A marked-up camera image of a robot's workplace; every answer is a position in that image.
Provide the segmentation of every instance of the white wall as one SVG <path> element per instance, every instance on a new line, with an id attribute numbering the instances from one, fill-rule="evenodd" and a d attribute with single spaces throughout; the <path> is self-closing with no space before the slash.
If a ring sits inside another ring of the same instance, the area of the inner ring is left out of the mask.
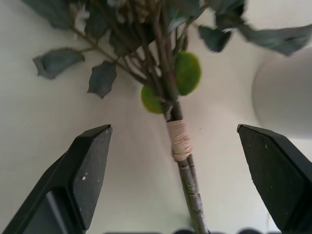
<path id="1" fill-rule="evenodd" d="M 285 18 L 277 13 L 277 2 L 285 7 L 285 1 L 275 1 L 271 8 L 269 0 L 251 2 L 247 16 L 257 26 L 276 26 L 275 20 Z M 287 1 L 291 6 L 295 2 Z M 262 22 L 262 13 L 272 20 Z M 213 18 L 204 15 L 200 21 Z M 251 85 L 267 52 L 235 35 L 222 54 L 212 54 L 193 28 L 191 35 L 189 49 L 199 56 L 203 77 L 198 89 L 181 101 L 208 225 L 229 234 L 248 226 L 266 231 L 267 211 L 252 183 L 236 127 L 257 125 Z M 140 86 L 120 70 L 105 99 L 86 94 L 91 68 L 103 60 L 95 52 L 56 80 L 37 77 L 31 58 L 61 46 L 86 44 L 71 33 L 53 30 L 20 1 L 0 1 L 0 231 L 74 138 L 108 123 L 114 132 L 88 234 L 169 234 L 187 227 L 188 211 L 162 117 L 142 108 Z"/>

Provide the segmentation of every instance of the twine wrap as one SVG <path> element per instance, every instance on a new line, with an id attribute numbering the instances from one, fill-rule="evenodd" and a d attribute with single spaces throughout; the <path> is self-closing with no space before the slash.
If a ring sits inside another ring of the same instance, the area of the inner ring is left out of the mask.
<path id="1" fill-rule="evenodd" d="M 184 121 L 167 122 L 167 128 L 171 141 L 172 157 L 176 162 L 184 161 L 192 153 L 191 139 L 187 134 Z"/>

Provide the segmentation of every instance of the green round leaf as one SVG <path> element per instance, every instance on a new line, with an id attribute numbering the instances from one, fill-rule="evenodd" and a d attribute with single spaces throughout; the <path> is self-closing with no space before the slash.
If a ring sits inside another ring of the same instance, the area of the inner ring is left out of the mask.
<path id="1" fill-rule="evenodd" d="M 201 69 L 196 55 L 180 52 L 175 60 L 175 78 L 182 96 L 190 94 L 198 86 Z"/>
<path id="2" fill-rule="evenodd" d="M 154 114 L 162 114 L 159 100 L 154 95 L 153 90 L 147 85 L 144 85 L 142 88 L 141 100 L 146 110 Z"/>

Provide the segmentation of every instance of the white object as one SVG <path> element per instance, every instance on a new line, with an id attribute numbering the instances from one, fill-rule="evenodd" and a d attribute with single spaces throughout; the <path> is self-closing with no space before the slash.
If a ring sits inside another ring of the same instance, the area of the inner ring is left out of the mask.
<path id="1" fill-rule="evenodd" d="M 312 138 L 312 48 L 264 65 L 254 80 L 253 107 L 264 128 Z"/>

